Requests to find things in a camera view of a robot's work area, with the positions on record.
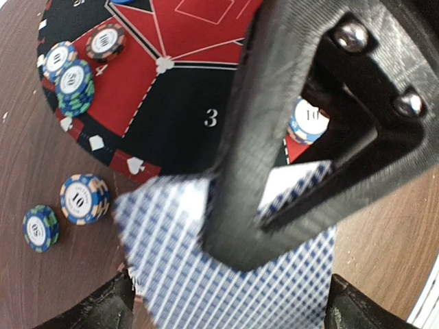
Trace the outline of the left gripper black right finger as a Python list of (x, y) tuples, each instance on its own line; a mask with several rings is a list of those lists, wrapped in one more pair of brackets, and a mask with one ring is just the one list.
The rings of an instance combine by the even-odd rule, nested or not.
[(333, 274), (326, 316), (326, 329), (416, 329), (380, 307), (338, 274)]

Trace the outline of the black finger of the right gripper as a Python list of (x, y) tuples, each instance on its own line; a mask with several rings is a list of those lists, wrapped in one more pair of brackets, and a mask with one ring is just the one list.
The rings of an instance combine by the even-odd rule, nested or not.
[(264, 1), (202, 249), (255, 269), (437, 164), (437, 1)]

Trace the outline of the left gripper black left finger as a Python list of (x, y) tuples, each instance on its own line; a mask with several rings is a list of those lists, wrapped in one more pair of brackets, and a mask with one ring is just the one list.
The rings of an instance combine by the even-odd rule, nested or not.
[(131, 328), (134, 307), (133, 284), (123, 270), (62, 314), (38, 325), (40, 329)]

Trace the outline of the blue playing card deck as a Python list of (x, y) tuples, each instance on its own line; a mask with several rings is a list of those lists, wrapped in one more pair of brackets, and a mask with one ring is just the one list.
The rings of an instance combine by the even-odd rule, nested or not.
[(113, 204), (128, 271), (157, 328), (322, 328), (333, 268), (330, 227), (243, 272), (201, 249), (217, 176), (153, 178)]

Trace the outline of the blue white poker chip stack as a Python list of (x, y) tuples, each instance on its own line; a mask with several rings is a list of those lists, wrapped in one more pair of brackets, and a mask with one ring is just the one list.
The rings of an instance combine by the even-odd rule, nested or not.
[(73, 224), (84, 226), (99, 221), (110, 208), (110, 191), (94, 174), (75, 174), (60, 189), (62, 213)]

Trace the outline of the green fifty chips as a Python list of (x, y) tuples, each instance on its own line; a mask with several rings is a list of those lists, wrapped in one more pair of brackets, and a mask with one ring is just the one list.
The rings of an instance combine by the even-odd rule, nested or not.
[(58, 107), (65, 117), (78, 117), (91, 106), (95, 94), (93, 72), (86, 60), (74, 60), (56, 80)]

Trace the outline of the single blue ten chip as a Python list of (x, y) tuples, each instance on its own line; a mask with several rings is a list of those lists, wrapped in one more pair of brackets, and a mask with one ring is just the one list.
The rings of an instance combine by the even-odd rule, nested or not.
[(63, 68), (76, 60), (78, 51), (70, 41), (61, 41), (55, 44), (45, 56), (43, 61), (43, 75), (52, 83), (55, 83)]

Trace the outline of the brown hundred chips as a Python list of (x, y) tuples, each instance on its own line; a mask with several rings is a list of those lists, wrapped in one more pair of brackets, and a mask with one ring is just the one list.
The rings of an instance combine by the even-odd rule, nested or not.
[(117, 57), (125, 48), (126, 33), (119, 23), (107, 23), (97, 27), (86, 41), (87, 56), (98, 62), (107, 63)]

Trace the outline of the blue small blind button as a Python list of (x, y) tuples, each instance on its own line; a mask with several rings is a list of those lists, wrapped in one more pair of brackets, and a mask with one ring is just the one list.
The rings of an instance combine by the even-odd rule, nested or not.
[(110, 2), (117, 5), (130, 5), (133, 4), (135, 0), (110, 0)]

